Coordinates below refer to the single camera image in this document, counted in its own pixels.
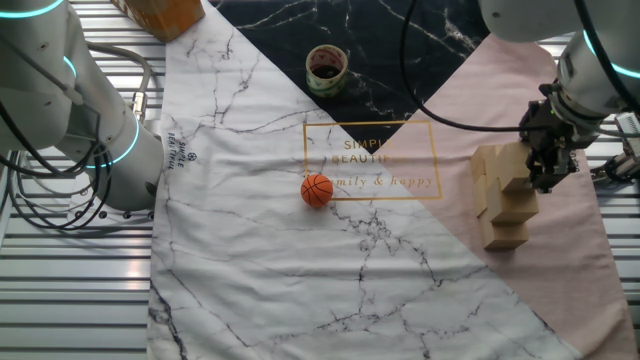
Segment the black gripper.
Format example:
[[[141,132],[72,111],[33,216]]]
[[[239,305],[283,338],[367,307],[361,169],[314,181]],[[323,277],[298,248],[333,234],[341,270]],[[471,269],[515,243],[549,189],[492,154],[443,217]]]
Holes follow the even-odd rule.
[[[583,141],[575,126],[555,114],[549,99],[530,101],[519,129],[521,142],[529,146],[525,162],[529,170],[528,182],[532,189],[550,193],[575,172],[570,150],[582,149]]]

